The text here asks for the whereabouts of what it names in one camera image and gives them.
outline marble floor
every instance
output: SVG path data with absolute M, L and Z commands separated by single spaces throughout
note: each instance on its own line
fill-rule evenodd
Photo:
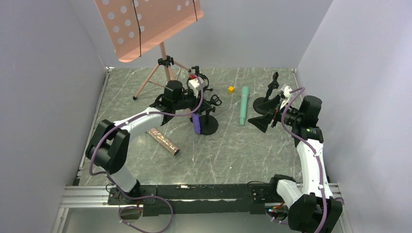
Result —
M 163 93 L 159 86 L 148 83 L 133 101 L 132 96 L 150 73 L 151 68 L 114 69 L 109 77 L 96 122 L 103 119 L 120 120 L 135 115 L 148 107 Z M 249 87 L 250 97 L 247 118 L 257 117 L 252 107 L 253 100 L 264 96 L 272 74 L 278 71 L 280 85 L 286 83 L 296 88 L 291 69 L 275 68 L 201 68 L 210 79 L 213 92 L 207 92 L 207 99 L 217 94 L 222 105 L 212 113 L 219 122 L 213 135 L 194 134 L 188 117 L 175 117 L 168 124 L 158 127 L 169 140 L 180 148 L 173 156 L 148 134 L 143 134 L 129 144 L 126 164 L 141 184 L 208 184 L 245 183 L 248 181 L 268 182 L 275 174 L 284 174 L 302 181 L 299 156 L 293 139 L 278 124 L 262 133 L 252 124 L 239 124 L 240 90 Z M 179 80 L 186 82 L 188 73 L 183 72 Z M 152 81 L 166 83 L 163 69 L 158 69 Z M 234 86 L 233 94 L 228 93 Z M 294 103 L 297 107 L 300 99 Z M 89 160 L 85 161 L 88 170 Z M 83 172 L 80 185 L 105 185 L 104 175 L 90 177 Z

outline gray wall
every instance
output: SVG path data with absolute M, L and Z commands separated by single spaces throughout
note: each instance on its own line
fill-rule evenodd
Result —
M 68 1 L 1 1 L 0 232 L 52 230 L 104 74 Z
M 412 2 L 334 0 L 297 74 L 354 232 L 411 232 Z
M 119 62 L 93 0 L 69 0 L 107 67 L 154 67 L 158 47 Z M 165 42 L 186 66 L 297 67 L 332 0 L 201 0 L 205 16 Z

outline music stand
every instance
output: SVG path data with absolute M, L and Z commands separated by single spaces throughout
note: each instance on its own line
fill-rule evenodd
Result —
M 133 96 L 150 81 L 159 66 L 164 66 L 167 81 L 175 80 L 171 65 L 190 69 L 166 54 L 164 41 L 203 16 L 199 0 L 95 0 L 115 53 L 121 62 L 130 62 L 155 46 L 162 57 Z

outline perforated metal sheet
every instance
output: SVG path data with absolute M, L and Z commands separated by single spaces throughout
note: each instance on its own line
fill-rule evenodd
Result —
M 199 0 L 95 0 L 95 3 L 121 62 L 135 60 L 203 16 Z

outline sparkly tube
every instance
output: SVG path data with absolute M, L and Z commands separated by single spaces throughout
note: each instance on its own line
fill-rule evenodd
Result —
M 167 149 L 172 155 L 177 155 L 180 149 L 175 146 L 171 141 L 169 141 L 161 132 L 153 128 L 148 130 L 147 133 L 152 136 L 159 144 L 161 144 L 165 149 Z

